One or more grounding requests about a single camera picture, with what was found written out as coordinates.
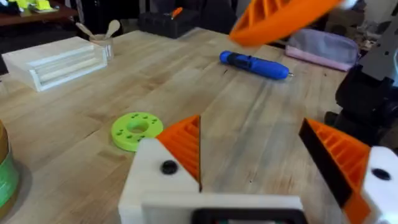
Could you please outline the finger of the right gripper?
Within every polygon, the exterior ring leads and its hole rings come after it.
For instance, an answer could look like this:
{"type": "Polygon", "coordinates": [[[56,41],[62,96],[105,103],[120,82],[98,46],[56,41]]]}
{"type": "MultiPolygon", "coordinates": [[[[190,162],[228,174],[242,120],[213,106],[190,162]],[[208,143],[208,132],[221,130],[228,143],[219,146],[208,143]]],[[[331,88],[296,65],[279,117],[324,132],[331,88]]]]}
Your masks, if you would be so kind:
{"type": "Polygon", "coordinates": [[[329,11],[350,9],[357,0],[253,0],[229,33],[243,47],[268,44],[293,34],[329,11]]]}

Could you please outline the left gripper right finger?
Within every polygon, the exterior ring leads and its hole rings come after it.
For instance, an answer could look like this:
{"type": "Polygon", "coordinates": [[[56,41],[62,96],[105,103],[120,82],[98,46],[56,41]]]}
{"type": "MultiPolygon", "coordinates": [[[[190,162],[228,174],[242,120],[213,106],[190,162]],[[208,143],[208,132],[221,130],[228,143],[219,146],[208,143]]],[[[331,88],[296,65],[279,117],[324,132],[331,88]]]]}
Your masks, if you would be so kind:
{"type": "Polygon", "coordinates": [[[397,155],[313,119],[298,133],[349,223],[397,224],[397,155]]]}

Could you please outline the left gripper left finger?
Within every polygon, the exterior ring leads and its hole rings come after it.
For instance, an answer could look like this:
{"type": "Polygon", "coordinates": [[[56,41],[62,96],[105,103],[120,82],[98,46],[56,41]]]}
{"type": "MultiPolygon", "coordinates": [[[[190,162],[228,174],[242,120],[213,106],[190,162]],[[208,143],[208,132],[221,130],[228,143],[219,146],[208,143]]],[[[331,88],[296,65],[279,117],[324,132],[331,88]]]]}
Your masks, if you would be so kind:
{"type": "Polygon", "coordinates": [[[201,192],[200,123],[193,115],[140,141],[119,199],[121,223],[145,222],[145,196],[201,192]]]}

